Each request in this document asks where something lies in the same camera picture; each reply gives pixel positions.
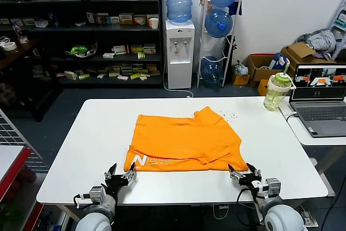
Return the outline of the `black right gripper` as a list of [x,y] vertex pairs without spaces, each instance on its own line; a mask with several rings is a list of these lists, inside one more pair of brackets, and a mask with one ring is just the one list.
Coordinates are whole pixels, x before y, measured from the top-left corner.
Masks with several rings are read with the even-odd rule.
[[250,170],[250,172],[246,174],[249,180],[244,179],[245,176],[241,172],[236,171],[232,165],[228,164],[230,178],[240,186],[247,187],[252,191],[262,192],[263,183],[261,180],[261,171],[252,164],[247,163],[247,166]]

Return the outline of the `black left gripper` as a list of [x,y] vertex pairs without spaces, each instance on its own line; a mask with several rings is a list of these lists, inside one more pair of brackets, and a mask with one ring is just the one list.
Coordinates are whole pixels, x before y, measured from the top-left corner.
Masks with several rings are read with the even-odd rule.
[[123,175],[115,175],[117,168],[117,163],[109,168],[109,170],[104,173],[105,176],[105,192],[107,195],[112,197],[117,197],[120,189],[129,185],[136,176],[135,163],[133,162],[130,169],[126,171]]

